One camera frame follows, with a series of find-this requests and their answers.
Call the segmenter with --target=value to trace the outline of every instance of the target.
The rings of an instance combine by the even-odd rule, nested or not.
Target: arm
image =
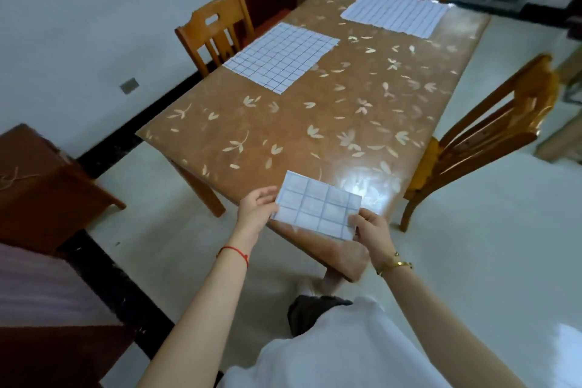
[[[258,233],[272,212],[276,186],[249,193],[240,202],[238,221],[226,245],[250,256]],[[235,316],[247,264],[224,249],[206,281],[150,362],[138,387],[212,387]]]
[[[357,240],[368,248],[374,268],[382,270],[384,281],[429,360],[453,388],[525,388],[410,267],[393,267],[400,259],[395,257],[384,218],[360,209],[350,222],[357,227]]]

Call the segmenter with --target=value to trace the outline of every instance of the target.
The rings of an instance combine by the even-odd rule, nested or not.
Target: table leg
[[[212,212],[212,214],[215,217],[218,218],[223,213],[226,212],[226,209],[224,208],[224,206],[216,196],[216,193],[214,193],[210,186],[205,184],[200,179],[196,178],[193,174],[188,172],[179,164],[174,163],[170,158],[168,158],[168,161],[171,163],[172,166],[174,166],[174,169],[178,171],[178,173],[188,183],[188,185],[192,187],[194,193],[198,195],[198,198],[200,198],[204,204],[206,204],[206,207],[210,210],[210,212]]]
[[[324,296],[331,296],[345,282],[343,276],[334,269],[327,269],[321,280],[321,292]]]

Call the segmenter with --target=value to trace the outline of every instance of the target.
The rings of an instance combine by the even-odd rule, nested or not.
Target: right hand
[[[354,240],[366,246],[376,271],[396,260],[396,248],[390,238],[388,223],[383,217],[360,208],[359,213],[348,216],[348,221],[356,228]]]

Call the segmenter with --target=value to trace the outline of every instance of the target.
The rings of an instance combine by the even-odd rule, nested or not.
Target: grid paper
[[[347,216],[358,213],[361,201],[360,195],[288,170],[275,200],[279,212],[273,219],[351,241],[354,229],[347,225]]]
[[[342,18],[429,38],[449,6],[431,0],[356,0]]]
[[[281,94],[338,43],[339,38],[281,22],[223,66]]]

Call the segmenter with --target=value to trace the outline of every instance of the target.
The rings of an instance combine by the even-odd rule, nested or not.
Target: dining table
[[[220,66],[138,131],[214,215],[288,170],[362,196],[390,219],[490,16],[451,5],[429,38],[343,19],[356,0],[306,0],[282,22],[339,43],[281,95]],[[284,222],[268,227],[358,281],[364,245]]]

